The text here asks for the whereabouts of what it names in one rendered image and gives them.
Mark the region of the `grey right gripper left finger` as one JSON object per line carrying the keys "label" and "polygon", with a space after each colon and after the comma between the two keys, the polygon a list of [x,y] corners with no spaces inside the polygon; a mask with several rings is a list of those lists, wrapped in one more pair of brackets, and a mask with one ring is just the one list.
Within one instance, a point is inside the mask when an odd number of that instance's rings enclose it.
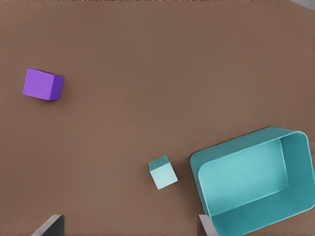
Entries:
{"label": "grey right gripper left finger", "polygon": [[31,236],[64,236],[64,215],[52,215]]}

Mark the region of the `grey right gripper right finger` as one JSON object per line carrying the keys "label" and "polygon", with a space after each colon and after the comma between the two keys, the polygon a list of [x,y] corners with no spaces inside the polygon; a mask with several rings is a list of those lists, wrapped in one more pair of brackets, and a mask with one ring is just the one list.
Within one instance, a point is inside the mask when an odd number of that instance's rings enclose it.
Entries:
{"label": "grey right gripper right finger", "polygon": [[218,236],[210,217],[206,214],[199,214],[197,217],[197,236]]}

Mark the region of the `small light teal cube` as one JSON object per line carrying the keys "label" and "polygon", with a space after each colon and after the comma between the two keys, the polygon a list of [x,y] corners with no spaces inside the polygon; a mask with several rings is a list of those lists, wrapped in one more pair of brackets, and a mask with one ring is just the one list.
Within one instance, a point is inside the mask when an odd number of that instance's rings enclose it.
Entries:
{"label": "small light teal cube", "polygon": [[178,181],[167,155],[161,156],[149,162],[148,166],[149,172],[158,190],[170,186]]}

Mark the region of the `teal rectangular bin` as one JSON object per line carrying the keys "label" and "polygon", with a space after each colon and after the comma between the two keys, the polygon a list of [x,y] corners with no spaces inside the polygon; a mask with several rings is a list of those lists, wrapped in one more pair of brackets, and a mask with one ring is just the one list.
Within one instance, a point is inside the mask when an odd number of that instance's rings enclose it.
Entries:
{"label": "teal rectangular bin", "polygon": [[315,207],[309,140],[270,126],[199,150],[190,166],[203,210],[220,236],[239,236]]}

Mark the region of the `purple cube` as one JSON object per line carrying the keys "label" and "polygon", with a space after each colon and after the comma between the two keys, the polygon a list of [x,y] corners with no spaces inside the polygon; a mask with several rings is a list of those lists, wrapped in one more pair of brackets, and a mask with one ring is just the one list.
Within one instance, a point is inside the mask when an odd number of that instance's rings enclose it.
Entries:
{"label": "purple cube", "polygon": [[22,94],[47,101],[59,100],[63,81],[63,76],[27,68]]}

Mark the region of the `silver frame post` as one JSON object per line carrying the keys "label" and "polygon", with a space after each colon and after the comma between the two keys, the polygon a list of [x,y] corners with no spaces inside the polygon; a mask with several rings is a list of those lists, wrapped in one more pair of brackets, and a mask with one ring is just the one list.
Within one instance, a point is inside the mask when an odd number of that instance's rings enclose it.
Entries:
{"label": "silver frame post", "polygon": [[315,10],[315,0],[289,0],[295,4],[306,7],[311,10]]}

